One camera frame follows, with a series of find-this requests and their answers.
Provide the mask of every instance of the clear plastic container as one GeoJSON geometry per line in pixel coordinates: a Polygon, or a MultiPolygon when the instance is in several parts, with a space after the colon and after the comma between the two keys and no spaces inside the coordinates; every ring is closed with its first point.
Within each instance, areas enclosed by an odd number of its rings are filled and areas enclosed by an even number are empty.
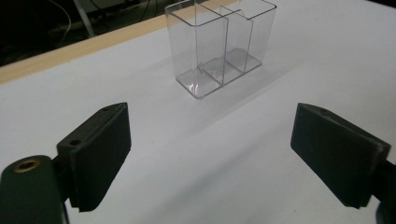
{"type": "Polygon", "coordinates": [[[201,99],[260,66],[276,6],[187,0],[165,8],[176,80],[201,99]]]}

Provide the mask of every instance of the white table surface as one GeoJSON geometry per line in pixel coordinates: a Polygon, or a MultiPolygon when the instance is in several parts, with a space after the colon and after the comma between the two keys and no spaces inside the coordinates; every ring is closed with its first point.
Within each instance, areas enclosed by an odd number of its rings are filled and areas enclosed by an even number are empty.
{"type": "MultiPolygon", "coordinates": [[[[204,100],[173,76],[166,29],[0,86],[0,169],[129,104],[132,150],[100,206],[71,223],[375,223],[344,207],[290,148],[299,102],[396,145],[396,9],[274,0],[264,65],[204,100]]],[[[396,149],[389,161],[396,162],[396,149]]]]}

